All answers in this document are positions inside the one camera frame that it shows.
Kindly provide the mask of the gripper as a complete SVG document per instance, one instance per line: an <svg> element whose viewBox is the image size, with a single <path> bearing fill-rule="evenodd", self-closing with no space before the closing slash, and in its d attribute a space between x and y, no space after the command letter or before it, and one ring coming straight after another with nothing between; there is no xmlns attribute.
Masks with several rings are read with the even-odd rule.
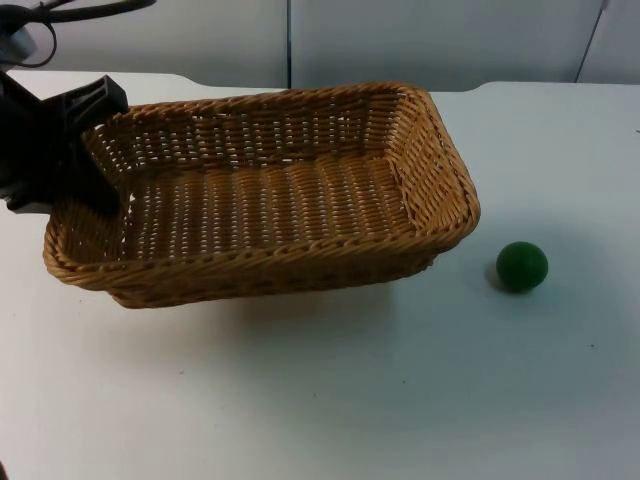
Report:
<svg viewBox="0 0 640 480"><path fill-rule="evenodd" d="M40 98L1 74L1 199L12 212L49 212L56 198L113 216L120 196L80 134L128 112L126 92L105 75Z"/></svg>

